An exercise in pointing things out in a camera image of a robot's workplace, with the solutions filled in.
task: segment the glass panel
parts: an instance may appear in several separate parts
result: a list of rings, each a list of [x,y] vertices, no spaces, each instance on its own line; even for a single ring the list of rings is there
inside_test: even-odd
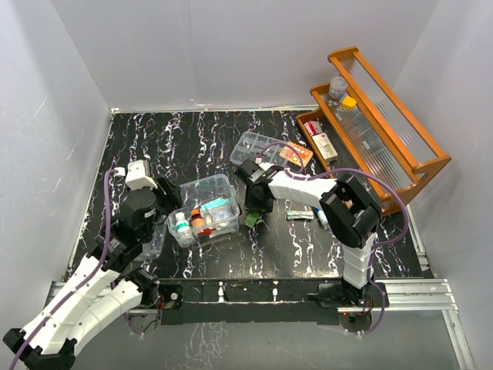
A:
[[[375,105],[378,112],[385,118],[392,130],[399,136],[416,161],[422,163],[435,158],[436,156],[426,142],[363,66],[355,58],[345,59],[341,63]]]
[[[395,190],[412,184],[409,176],[357,106],[353,109],[330,106],[328,94],[323,94],[322,98],[373,175]]]

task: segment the clear plastic container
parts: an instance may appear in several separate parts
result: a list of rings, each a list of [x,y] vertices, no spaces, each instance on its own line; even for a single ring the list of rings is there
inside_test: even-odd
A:
[[[347,82],[340,76],[332,78],[329,85],[329,96],[332,99],[341,100],[346,93]]]
[[[238,143],[236,143],[233,152],[230,155],[230,161],[233,164],[239,166],[245,160],[255,160],[255,156],[258,156],[263,148],[272,143],[283,143],[282,140],[274,139],[272,137],[260,135],[259,133],[252,133],[245,131]],[[262,161],[277,166],[285,166],[287,159],[280,156],[280,151],[284,148],[282,145],[272,146],[262,155]]]
[[[149,243],[142,245],[142,253],[134,260],[138,262],[155,260],[161,255],[166,235],[166,222],[156,225],[154,228],[153,239]]]
[[[236,233],[239,228],[238,216],[240,208],[236,191],[224,175],[214,175],[185,183],[181,187],[183,208],[169,214],[166,223],[169,232],[175,237],[178,244],[187,248],[194,244],[206,244],[215,237],[224,234]],[[192,227],[189,230],[177,230],[176,214],[183,212],[190,220],[192,210],[199,210],[205,223],[201,227]]]

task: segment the white wall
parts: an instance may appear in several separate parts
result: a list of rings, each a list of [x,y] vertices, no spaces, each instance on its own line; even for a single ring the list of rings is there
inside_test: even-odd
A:
[[[314,104],[334,49],[393,85],[437,1],[52,0],[109,106]]]
[[[452,161],[411,203],[478,369],[493,362],[493,3],[441,1],[396,93]]]
[[[0,8],[3,337],[39,313],[66,269],[110,112],[49,0]],[[12,358],[2,343],[0,368]]]

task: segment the wooden shelf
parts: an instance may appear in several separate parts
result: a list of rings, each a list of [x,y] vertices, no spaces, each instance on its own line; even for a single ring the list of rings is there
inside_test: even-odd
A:
[[[405,204],[451,160],[433,140],[356,47],[328,56],[347,81],[347,93],[357,105],[351,109],[330,106],[330,83],[314,86],[310,93],[319,108],[303,113],[297,122],[322,166],[329,170],[304,123],[326,117],[357,165],[389,183]],[[384,205],[384,214],[399,211],[389,193],[370,180]]]

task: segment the white bottle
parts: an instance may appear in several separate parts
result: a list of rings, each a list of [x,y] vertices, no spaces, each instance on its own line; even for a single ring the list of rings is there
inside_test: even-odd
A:
[[[190,230],[190,224],[185,218],[185,214],[183,212],[178,212],[176,214],[176,231],[178,233],[184,233],[188,230]]]
[[[322,224],[322,227],[325,230],[328,229],[330,225],[329,225],[329,220],[325,216],[325,213],[322,210],[317,209],[317,216],[318,216],[318,220]]]

